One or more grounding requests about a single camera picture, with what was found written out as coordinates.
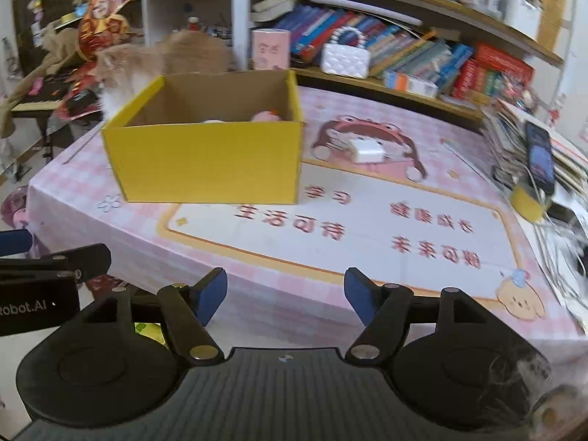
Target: stack of papers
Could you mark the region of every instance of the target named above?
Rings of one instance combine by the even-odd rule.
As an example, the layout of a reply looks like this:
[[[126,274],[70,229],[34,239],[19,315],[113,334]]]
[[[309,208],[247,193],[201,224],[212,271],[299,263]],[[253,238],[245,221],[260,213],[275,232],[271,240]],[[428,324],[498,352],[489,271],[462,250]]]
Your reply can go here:
[[[524,135],[525,122],[531,121],[546,129],[551,136],[555,175],[565,189],[580,197],[588,195],[588,158],[571,142],[548,128],[530,114],[512,104],[498,101],[496,111],[484,110],[486,121],[482,133],[496,158],[496,167],[518,180],[526,174],[527,148]]]

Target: metal screw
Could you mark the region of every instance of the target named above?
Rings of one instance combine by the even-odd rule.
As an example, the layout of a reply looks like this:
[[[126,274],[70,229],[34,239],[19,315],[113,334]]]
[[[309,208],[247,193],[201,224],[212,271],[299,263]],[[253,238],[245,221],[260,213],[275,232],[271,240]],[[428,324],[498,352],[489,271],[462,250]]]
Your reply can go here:
[[[351,349],[351,354],[358,360],[373,360],[380,356],[380,350],[371,344],[358,344]]]
[[[190,356],[195,360],[212,360],[218,354],[219,350],[209,344],[199,344],[190,348]]]

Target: cat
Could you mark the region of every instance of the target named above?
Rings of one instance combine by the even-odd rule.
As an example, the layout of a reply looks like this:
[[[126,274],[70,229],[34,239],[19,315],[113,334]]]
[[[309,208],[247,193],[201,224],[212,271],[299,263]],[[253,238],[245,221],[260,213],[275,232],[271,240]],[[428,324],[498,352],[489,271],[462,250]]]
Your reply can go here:
[[[164,59],[156,48],[120,44],[96,54],[94,78],[101,86],[100,106],[111,120],[154,78],[164,73]]]
[[[180,31],[152,47],[120,44],[103,49],[96,54],[93,73],[102,88],[104,119],[112,119],[156,76],[223,73],[230,64],[224,42],[203,32]]]

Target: red book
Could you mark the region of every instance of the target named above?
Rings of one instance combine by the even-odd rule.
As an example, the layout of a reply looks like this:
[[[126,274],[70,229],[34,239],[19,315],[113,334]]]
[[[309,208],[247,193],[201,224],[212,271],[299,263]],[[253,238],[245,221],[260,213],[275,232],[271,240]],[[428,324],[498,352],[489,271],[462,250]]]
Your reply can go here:
[[[474,80],[472,84],[472,89],[477,91],[478,93],[484,92],[484,84],[486,83],[486,68],[478,66],[476,71],[474,72]]]
[[[312,63],[312,60],[318,54],[320,49],[331,37],[331,34],[340,26],[345,26],[346,23],[355,17],[355,13],[352,11],[346,12],[342,17],[329,26],[324,32],[318,35],[314,40],[305,46],[299,54],[299,57],[305,63]]]
[[[521,79],[525,86],[528,86],[533,79],[534,69],[527,63],[489,44],[478,45],[476,61],[480,66]]]
[[[463,65],[462,72],[459,74],[458,80],[453,87],[451,95],[457,99],[464,99],[467,91],[474,84],[474,76],[476,75],[477,64],[474,60],[467,60]]]

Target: yellow cardboard box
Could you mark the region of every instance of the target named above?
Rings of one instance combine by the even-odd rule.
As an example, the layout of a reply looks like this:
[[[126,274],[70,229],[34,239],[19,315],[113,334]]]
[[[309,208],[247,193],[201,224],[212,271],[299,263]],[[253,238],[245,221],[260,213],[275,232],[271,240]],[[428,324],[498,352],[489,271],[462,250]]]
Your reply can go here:
[[[283,121],[248,121],[264,110]],[[156,78],[102,137],[127,201],[294,204],[303,130],[291,70],[183,73]]]

